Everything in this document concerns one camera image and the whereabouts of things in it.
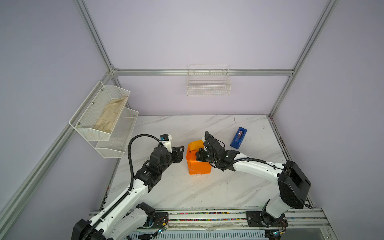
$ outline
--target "black cable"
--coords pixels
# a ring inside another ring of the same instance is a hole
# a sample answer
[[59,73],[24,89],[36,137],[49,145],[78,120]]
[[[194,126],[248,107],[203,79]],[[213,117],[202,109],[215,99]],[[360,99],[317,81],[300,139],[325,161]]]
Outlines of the black cable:
[[99,225],[99,223],[101,223],[101,219],[105,219],[105,217],[108,216],[108,214],[113,209],[115,209],[117,207],[117,205],[119,205],[124,200],[124,198],[129,195],[129,192],[132,190],[132,188],[133,188],[133,180],[134,180],[134,175],[133,174],[134,173],[133,173],[133,165],[132,165],[132,157],[131,157],[131,145],[132,145],[132,142],[136,138],[138,138],[138,137],[151,137],[153,139],[156,139],[156,141],[158,141],[159,143],[161,143],[161,145],[163,145],[162,142],[160,142],[160,140],[157,137],[149,135],[149,134],[139,134],[137,136],[134,136],[130,140],[130,142],[128,144],[127,152],[128,152],[129,168],[131,170],[131,184],[129,185],[128,191],[126,191],[124,193],[124,195],[119,198],[119,200],[117,200],[108,210],[106,210],[106,212],[90,228],[88,228],[85,231],[85,233],[84,233],[83,237],[81,238],[81,240],[88,240],[90,238],[90,235],[93,234],[94,232],[96,232],[96,227],[97,227],[97,225]]
[[314,207],[312,207],[311,205],[309,205],[309,204],[306,204],[306,203],[304,203],[304,205],[307,207],[307,208],[309,208],[309,209],[314,209]]
[[134,136],[130,141],[129,141],[129,144],[128,144],[128,150],[127,150],[127,153],[128,153],[128,161],[129,161],[129,168],[131,170],[131,184],[129,185],[129,188],[128,188],[128,191],[131,191],[132,188],[133,188],[133,180],[134,180],[134,173],[133,173],[133,165],[132,165],[132,157],[131,157],[131,146],[132,146],[132,142],[136,139],[136,138],[139,138],[139,137],[151,137],[153,139],[156,139],[156,141],[159,142],[159,144],[162,142],[160,142],[160,140],[155,137],[155,136],[152,136],[152,135],[149,135],[149,134],[139,134],[137,136]]
[[152,235],[151,234],[142,234],[142,235],[139,235],[137,238],[140,240],[150,240],[150,239],[152,239]]
[[252,162],[260,162],[260,163],[263,163],[263,164],[266,164],[268,166],[271,166],[273,168],[276,168],[276,169],[280,169],[280,170],[283,170],[279,167],[276,167],[276,166],[273,166],[271,164],[268,164],[266,161],[264,160],[261,160],[261,159],[257,159],[257,158],[250,158],[250,157],[243,157],[243,158],[239,158],[239,159],[236,159],[236,160],[233,160],[232,162],[230,162],[226,167],[224,167],[223,169],[221,170],[227,170],[230,166],[232,166],[233,164],[237,163],[237,162],[241,162],[241,161],[252,161]]

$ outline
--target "aluminum frame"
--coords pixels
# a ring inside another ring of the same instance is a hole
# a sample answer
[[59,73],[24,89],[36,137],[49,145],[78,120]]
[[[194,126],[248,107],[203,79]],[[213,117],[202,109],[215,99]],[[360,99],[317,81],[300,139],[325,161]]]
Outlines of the aluminum frame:
[[[109,80],[113,80],[115,84],[120,87],[120,82],[118,80],[118,76],[182,76],[187,75],[187,69],[115,69],[113,65],[111,64],[111,61],[107,55],[107,52],[103,46],[103,43],[100,39],[100,36],[96,30],[95,24],[93,23],[93,20],[90,16],[90,13],[88,11],[88,8],[84,2],[84,0],[74,0],[74,3],[76,7],[79,10],[79,13],[84,21],[84,24],[89,31],[89,34],[92,38],[92,41],[94,42],[104,65],[106,66],[107,73],[102,78],[103,84],[106,84]],[[296,64],[293,69],[231,69],[229,70],[229,73],[234,76],[288,76],[288,79],[279,94],[278,99],[276,100],[269,116],[270,116],[270,124],[272,126],[272,129],[274,131],[274,134],[276,135],[276,138],[280,144],[280,147],[283,150],[283,153],[287,160],[290,160],[290,156],[288,154],[288,151],[285,148],[285,145],[280,137],[280,134],[277,131],[277,128],[273,122],[272,117],[275,115],[278,107],[280,106],[281,102],[283,101],[285,95],[287,94],[290,86],[292,85],[293,81],[295,80],[298,72],[300,71],[303,63],[305,62],[306,58],[308,57],[309,52],[313,48],[314,43],[319,37],[319,34],[321,33],[322,29],[324,28],[325,23],[329,19],[332,11],[334,10],[335,6],[337,5],[338,0],[329,0],[319,18],[317,21],[305,47],[303,48],[298,60],[296,61]],[[81,116],[82,111],[85,110],[86,106],[90,103],[94,97],[94,94],[98,92],[99,88],[95,88],[91,94],[88,95],[86,100],[83,102],[81,107],[78,109],[76,114],[78,116]],[[49,148],[49,150],[46,152],[46,154],[43,156],[39,164],[34,168],[32,173],[28,176],[28,178],[25,180],[23,185],[19,188],[19,190],[16,192],[16,194],[13,196],[13,198],[10,200],[8,205],[5,207],[5,209],[0,214],[0,240],[4,239],[7,233],[10,231],[28,202],[33,196],[33,193],[37,189],[37,187],[40,185],[42,180],[44,180],[45,176],[49,172],[50,168],[53,166],[55,161],[57,160],[59,154],[67,144],[68,140],[70,139],[72,133],[74,132],[74,129],[67,124],[67,126],[63,129],[63,131],[60,133],[60,135],[57,137],[55,142],[52,144],[52,146]],[[328,236],[332,234],[332,239],[337,239],[332,228],[327,228]]]
[[311,52],[316,40],[319,38],[321,31],[323,30],[325,24],[327,23],[329,17],[331,16],[338,2],[339,0],[328,0],[327,4],[325,5],[323,12],[321,13],[319,19],[317,20],[317,23],[313,28],[310,37],[307,40],[307,43],[305,44],[299,58],[296,61],[296,64],[293,68],[294,70],[293,75],[288,77],[287,81],[284,84],[283,89],[281,90],[278,98],[276,99],[275,104],[272,107],[271,112],[269,113],[271,117],[273,117],[276,114],[277,109],[279,108],[280,104],[284,100],[284,97],[289,91],[289,88],[292,86],[293,81],[295,80],[297,74],[299,73],[301,67],[303,66],[305,60],[307,59],[309,53]]
[[[206,72],[196,69],[195,72]],[[117,76],[187,76],[188,69],[115,69]],[[291,76],[293,69],[229,69],[231,76]]]

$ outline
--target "aluminum rail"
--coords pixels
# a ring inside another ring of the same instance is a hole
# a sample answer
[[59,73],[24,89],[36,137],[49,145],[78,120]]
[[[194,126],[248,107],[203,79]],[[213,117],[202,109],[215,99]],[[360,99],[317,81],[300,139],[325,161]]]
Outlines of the aluminum rail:
[[282,103],[282,101],[283,101],[285,95],[287,94],[289,88],[292,86],[293,81],[295,80],[297,74],[299,73],[301,67],[303,66],[305,60],[307,59],[307,57],[308,57],[310,51],[312,50],[313,45],[315,44],[316,40],[319,38],[319,35],[320,35],[321,31],[323,30],[325,23],[327,22],[327,20],[331,16],[331,14],[332,14],[332,12],[333,12],[333,10],[336,7],[338,2],[339,2],[339,0],[328,0],[327,4],[325,5],[323,12],[321,13],[315,27],[312,30],[310,37],[307,40],[307,43],[305,44],[303,50],[301,51],[299,58],[296,61],[296,64],[293,68],[293,70],[294,70],[293,75],[288,77],[283,89],[281,90],[275,104],[272,107],[271,112],[269,113],[270,117],[273,117],[276,114],[277,109],[279,108],[280,104]]
[[[207,71],[209,69],[194,70],[195,73]],[[112,72],[116,76],[186,76],[188,69],[114,69]],[[294,71],[293,69],[229,69],[228,72],[231,76],[291,76]]]

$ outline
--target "wire basket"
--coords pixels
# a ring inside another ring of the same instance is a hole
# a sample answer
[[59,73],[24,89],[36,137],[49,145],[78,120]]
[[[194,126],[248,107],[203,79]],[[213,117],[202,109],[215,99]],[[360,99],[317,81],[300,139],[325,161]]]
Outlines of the wire basket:
[[111,127],[111,133],[94,129],[96,122],[103,114],[105,106],[113,99],[123,97],[126,97],[124,102],[124,105],[126,105],[130,93],[128,90],[116,86],[105,86],[102,82],[99,82],[95,88],[100,86],[100,90],[92,99],[92,102],[86,107],[81,117],[78,118],[82,107],[80,107],[70,119],[70,125],[95,148],[103,158],[121,158],[128,147],[139,112],[122,107],[118,113],[116,122]]
[[188,65],[188,96],[229,96],[229,65]]
[[138,111],[123,108],[121,117],[109,141],[99,141],[95,147],[103,158],[122,158],[129,144]]
[[105,86],[102,84],[101,89],[97,93],[97,95],[92,100],[92,103],[85,110],[83,115],[80,117],[79,121],[74,127],[74,129],[87,141],[108,141],[112,135],[113,130],[115,129],[115,125],[112,127],[111,133],[103,132],[93,127],[96,124],[96,121],[102,115],[105,106],[112,101],[113,99],[119,99],[122,97],[127,97],[124,102],[126,105],[129,91],[116,87],[116,86]]

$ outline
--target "metal grate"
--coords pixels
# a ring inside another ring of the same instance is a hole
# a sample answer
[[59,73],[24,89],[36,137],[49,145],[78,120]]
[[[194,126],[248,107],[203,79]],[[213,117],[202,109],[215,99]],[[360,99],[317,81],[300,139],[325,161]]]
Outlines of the metal grate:
[[74,126],[75,130],[87,141],[108,141],[111,137],[111,133],[99,131],[93,129],[96,121],[102,115],[105,106],[112,100],[122,97],[127,97],[127,103],[129,91],[116,87],[116,86],[102,86],[92,103],[85,110],[80,117],[78,123]]
[[124,108],[109,141],[100,141],[96,150],[104,158],[122,158],[129,144],[138,111]]
[[[138,239],[141,234],[147,234],[153,232],[132,232],[129,237],[132,240]],[[164,232],[154,239],[205,239],[205,240],[258,240],[268,239],[264,236],[264,230],[216,230],[216,231],[169,231]]]
[[187,95],[229,96],[231,83],[228,71],[229,65],[188,65]]

